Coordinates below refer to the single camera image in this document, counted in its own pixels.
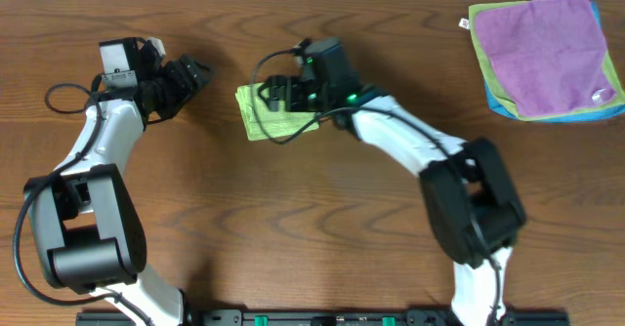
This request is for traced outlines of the light green microfiber cloth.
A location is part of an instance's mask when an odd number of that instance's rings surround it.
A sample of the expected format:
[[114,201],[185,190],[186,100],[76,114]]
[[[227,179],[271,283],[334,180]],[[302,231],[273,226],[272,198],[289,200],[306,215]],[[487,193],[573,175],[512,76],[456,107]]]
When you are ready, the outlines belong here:
[[287,112],[284,102],[278,103],[277,111],[270,111],[260,97],[252,97],[249,85],[239,86],[235,97],[247,138],[251,142],[274,139],[285,143],[297,132],[305,133],[319,128],[318,121],[305,128],[315,118],[313,112]]

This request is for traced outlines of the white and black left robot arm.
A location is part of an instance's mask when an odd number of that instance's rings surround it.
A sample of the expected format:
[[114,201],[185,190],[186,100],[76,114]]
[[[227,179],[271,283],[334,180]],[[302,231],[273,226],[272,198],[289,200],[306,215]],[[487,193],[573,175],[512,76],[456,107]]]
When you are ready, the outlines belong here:
[[55,306],[106,301],[134,325],[196,325],[184,292],[147,262],[146,235],[123,181],[135,143],[150,124],[174,118],[209,84],[213,70],[189,55],[168,60],[161,40],[100,43],[103,72],[81,111],[84,127],[68,156],[31,178],[13,236],[19,280]]

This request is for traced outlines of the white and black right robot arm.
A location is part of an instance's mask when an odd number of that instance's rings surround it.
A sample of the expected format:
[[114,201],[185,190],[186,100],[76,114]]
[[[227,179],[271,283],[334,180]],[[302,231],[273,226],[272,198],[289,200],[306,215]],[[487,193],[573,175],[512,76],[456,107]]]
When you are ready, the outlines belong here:
[[361,82],[338,38],[305,39],[287,52],[299,73],[251,82],[251,101],[270,111],[310,112],[313,123],[329,117],[414,175],[432,233],[453,261],[454,316],[462,325],[500,324],[505,269],[526,213],[494,143],[447,135]]

